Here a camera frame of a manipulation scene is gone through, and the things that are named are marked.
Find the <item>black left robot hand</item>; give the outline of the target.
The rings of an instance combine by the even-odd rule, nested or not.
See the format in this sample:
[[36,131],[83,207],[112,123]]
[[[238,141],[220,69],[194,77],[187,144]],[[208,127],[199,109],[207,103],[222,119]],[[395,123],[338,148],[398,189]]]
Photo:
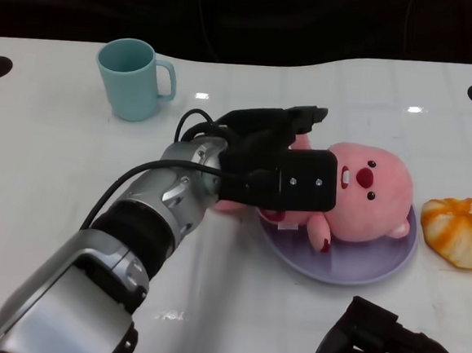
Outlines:
[[218,155],[224,173],[218,195],[276,211],[332,210],[336,205],[337,158],[330,151],[292,149],[328,115],[326,108],[245,109],[218,120],[234,133]]

